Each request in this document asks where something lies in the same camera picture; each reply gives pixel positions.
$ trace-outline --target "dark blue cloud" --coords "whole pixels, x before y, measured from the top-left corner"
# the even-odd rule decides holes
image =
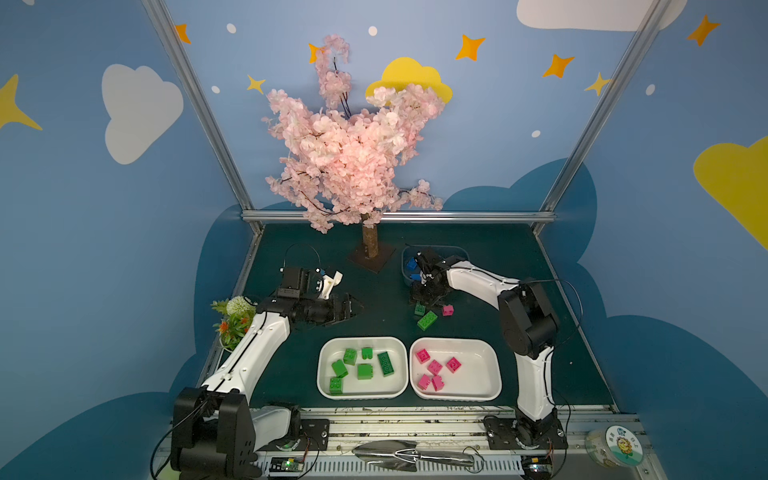
[[[560,278],[578,288],[582,328],[616,402],[640,416],[669,478],[733,478],[734,458],[766,458],[764,442],[744,433],[768,429],[768,397],[686,330],[646,316],[606,317],[598,285],[578,263],[594,230],[597,204],[583,165],[558,206],[558,221],[541,239]],[[740,478],[761,478],[764,470],[760,462],[738,469]]]

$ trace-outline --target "yellow cloud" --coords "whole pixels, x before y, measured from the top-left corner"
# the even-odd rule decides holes
[[[768,137],[751,147],[717,144],[694,163],[704,190],[768,249]]]
[[[368,85],[366,97],[373,96],[373,91],[379,87],[394,87],[397,91],[400,91],[409,84],[421,85],[424,88],[432,87],[432,90],[446,104],[453,97],[453,90],[440,80],[440,72],[432,67],[422,67],[416,60],[408,57],[397,58],[387,65],[382,74],[382,79]]]

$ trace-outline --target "yellow star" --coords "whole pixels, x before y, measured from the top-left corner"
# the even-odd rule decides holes
[[[573,60],[575,57],[570,58],[560,58],[557,55],[552,55],[552,65],[550,65],[549,69],[544,72],[542,77],[547,77],[549,75],[557,75],[560,78],[563,78],[563,73],[565,73],[565,67],[568,66],[569,63],[571,63],[571,60]]]
[[[310,63],[315,63],[317,61],[317,51],[323,50],[323,47],[316,47],[311,43],[308,45],[310,46],[310,51],[312,52],[312,54],[310,55]]]
[[[485,39],[478,38],[477,40],[472,40],[470,37],[462,35],[462,41],[464,42],[462,44],[462,50],[456,55],[456,60],[459,60],[460,58],[471,58],[473,61],[477,61],[478,48]]]
[[[14,75],[3,88],[0,88],[0,128],[14,121],[32,127],[35,130],[42,130],[40,125],[36,124],[34,120],[16,106],[17,86],[18,75]]]
[[[262,84],[262,83],[264,83],[266,80],[262,80],[262,81],[255,81],[255,80],[253,80],[253,79],[251,78],[251,76],[250,76],[250,75],[248,75],[248,78],[250,78],[250,86],[249,86],[248,88],[246,88],[246,90],[254,90],[254,89],[255,89],[255,90],[258,90],[258,91],[259,91],[259,93],[261,93],[262,95],[264,95],[264,92],[262,92],[262,91],[261,91],[261,84]]]
[[[603,76],[598,72],[598,79],[589,87],[586,87],[584,91],[588,90],[594,90],[595,93],[598,94],[598,97],[600,96],[600,93],[603,91],[603,87],[611,82],[611,79],[603,80]]]
[[[179,34],[179,39],[183,41],[184,43],[188,43],[192,45],[192,42],[190,41],[190,38],[187,37],[187,24],[183,23],[181,25],[176,25],[176,32]]]
[[[701,46],[703,45],[704,40],[707,39],[707,35],[709,35],[715,28],[719,26],[719,23],[711,23],[705,15],[704,20],[702,20],[699,24],[699,28],[697,28],[694,33],[688,35],[687,40],[695,40],[696,43]]]

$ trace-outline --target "cloud decal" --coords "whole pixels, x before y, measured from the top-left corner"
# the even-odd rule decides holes
[[[400,91],[408,86],[408,84],[417,84],[424,88],[432,87],[432,90],[446,104],[453,97],[453,90],[448,85],[442,83],[439,71],[433,67],[422,67],[422,64],[408,57],[397,58],[387,65],[382,74],[382,79],[368,85],[366,97],[372,96],[373,91],[379,87],[394,87]]]
[[[149,67],[110,65],[101,78],[101,96],[111,118],[105,140],[119,164],[135,162],[181,116],[181,90]]]
[[[694,162],[704,190],[768,249],[768,137],[751,147],[717,144]]]
[[[672,0],[661,19],[666,28],[687,0]],[[520,0],[518,20],[532,28],[636,31],[653,0]]]

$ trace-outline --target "white cloud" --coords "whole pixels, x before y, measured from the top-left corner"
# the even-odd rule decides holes
[[[135,162],[181,116],[179,87],[149,67],[110,65],[101,78],[101,96],[112,119],[105,139],[119,164]]]
[[[687,0],[672,0],[661,19],[666,28]],[[635,31],[653,0],[519,0],[518,20],[532,28]]]

